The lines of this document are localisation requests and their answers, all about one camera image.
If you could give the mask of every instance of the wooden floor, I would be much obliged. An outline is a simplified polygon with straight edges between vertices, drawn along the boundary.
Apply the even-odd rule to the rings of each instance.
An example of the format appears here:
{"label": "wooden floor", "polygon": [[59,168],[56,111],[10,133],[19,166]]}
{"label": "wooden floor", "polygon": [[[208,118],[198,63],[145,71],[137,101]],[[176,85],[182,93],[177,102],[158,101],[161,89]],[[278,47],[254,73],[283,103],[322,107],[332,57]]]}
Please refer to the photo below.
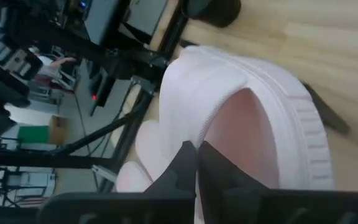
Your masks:
{"label": "wooden floor", "polygon": [[[169,0],[152,48],[177,0]],[[358,144],[358,1],[242,0],[237,20],[217,29],[191,20],[182,39],[262,58],[308,82],[352,127]]]}

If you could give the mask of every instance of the wooden surface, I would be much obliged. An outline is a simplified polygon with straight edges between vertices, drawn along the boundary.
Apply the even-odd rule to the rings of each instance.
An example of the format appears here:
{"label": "wooden surface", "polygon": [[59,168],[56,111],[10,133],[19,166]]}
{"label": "wooden surface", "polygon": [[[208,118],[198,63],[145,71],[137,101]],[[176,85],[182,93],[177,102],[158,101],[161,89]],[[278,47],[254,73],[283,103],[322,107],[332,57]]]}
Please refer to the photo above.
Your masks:
{"label": "wooden surface", "polygon": [[[151,46],[158,46],[177,0],[169,0]],[[352,127],[358,144],[358,1],[242,0],[225,29],[190,21],[182,39],[262,58],[311,86]]]}

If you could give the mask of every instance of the black cylinder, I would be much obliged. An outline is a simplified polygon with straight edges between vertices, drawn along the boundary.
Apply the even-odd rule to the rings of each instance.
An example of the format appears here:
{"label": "black cylinder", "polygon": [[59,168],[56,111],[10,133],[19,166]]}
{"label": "black cylinder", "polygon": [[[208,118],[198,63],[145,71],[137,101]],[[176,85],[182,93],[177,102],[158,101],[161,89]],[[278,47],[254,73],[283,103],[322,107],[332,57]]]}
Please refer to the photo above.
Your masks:
{"label": "black cylinder", "polygon": [[237,19],[241,0],[187,0],[188,17],[223,28]]}

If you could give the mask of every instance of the cardboard box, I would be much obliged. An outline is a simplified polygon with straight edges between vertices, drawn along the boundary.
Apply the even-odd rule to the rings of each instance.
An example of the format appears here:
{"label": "cardboard box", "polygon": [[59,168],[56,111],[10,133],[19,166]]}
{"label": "cardboard box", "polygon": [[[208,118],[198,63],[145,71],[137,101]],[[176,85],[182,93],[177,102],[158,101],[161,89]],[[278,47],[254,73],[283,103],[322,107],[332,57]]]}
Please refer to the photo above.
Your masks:
{"label": "cardboard box", "polygon": [[67,119],[52,116],[49,121],[49,142],[50,144],[63,145],[67,130]]}

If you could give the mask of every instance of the person's arm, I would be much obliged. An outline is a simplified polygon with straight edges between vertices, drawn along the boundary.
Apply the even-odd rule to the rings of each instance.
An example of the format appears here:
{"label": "person's arm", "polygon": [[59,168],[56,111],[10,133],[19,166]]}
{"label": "person's arm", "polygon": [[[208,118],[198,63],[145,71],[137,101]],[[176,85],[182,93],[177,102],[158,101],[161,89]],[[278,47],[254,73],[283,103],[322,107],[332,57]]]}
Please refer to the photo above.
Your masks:
{"label": "person's arm", "polygon": [[72,58],[72,57],[61,58],[61,59],[58,59],[58,60],[52,62],[50,64],[50,67],[57,68],[57,67],[61,66],[63,63],[65,63],[65,62],[75,62],[75,61],[76,61],[76,59]]}

